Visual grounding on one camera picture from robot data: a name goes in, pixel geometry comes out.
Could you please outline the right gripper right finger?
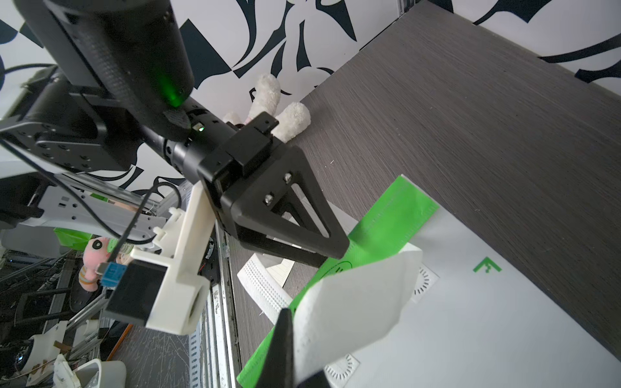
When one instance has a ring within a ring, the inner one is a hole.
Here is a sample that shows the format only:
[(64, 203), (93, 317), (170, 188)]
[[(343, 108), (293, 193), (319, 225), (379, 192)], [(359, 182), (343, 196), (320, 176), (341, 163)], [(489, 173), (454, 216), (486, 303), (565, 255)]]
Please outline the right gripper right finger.
[(331, 388), (324, 370), (320, 370), (297, 385), (297, 388)]

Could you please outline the white green paper bag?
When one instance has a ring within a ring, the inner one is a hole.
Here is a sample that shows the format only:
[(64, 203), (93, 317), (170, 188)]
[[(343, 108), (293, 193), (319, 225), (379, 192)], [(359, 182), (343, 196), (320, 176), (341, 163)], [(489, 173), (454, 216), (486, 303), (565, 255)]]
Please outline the white green paper bag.
[(388, 264), (400, 251), (419, 256), (410, 298), (391, 331), (341, 351), (323, 369), (330, 387), (617, 387), (620, 363), (561, 308), (405, 177), (397, 178), (361, 221), (338, 213), (350, 247), (326, 260), (291, 297), (253, 255), (239, 271), (244, 289), (271, 321), (308, 302), (312, 289), (340, 281), (355, 308), (394, 314), (385, 276), (352, 282), (358, 268)]

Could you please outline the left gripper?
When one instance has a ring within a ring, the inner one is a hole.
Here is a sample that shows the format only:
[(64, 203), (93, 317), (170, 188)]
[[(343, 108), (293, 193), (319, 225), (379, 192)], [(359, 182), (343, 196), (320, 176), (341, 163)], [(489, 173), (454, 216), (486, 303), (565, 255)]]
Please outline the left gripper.
[(196, 115), (186, 139), (169, 142), (169, 163), (198, 183), (223, 229), (249, 250), (319, 268), (341, 259), (349, 239), (303, 151), (272, 135), (260, 113), (241, 129), (212, 113)]

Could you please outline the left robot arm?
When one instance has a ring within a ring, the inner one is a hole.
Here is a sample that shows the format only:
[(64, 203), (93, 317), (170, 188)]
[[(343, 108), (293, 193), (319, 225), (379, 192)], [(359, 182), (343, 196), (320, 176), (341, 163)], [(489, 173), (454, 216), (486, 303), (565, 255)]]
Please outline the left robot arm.
[(255, 252), (313, 267), (344, 257), (349, 239), (303, 151), (309, 126), (259, 88), (245, 121), (191, 97), (194, 77), (168, 1), (17, 1), (54, 63), (40, 66), (1, 143), (73, 172), (124, 171), (147, 144), (207, 195), (224, 231)]

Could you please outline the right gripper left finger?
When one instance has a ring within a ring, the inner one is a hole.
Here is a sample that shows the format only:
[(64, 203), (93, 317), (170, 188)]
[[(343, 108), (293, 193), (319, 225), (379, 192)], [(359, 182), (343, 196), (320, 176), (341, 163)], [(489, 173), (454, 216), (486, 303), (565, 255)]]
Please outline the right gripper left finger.
[(288, 308), (278, 316), (256, 387), (294, 387), (294, 325)]

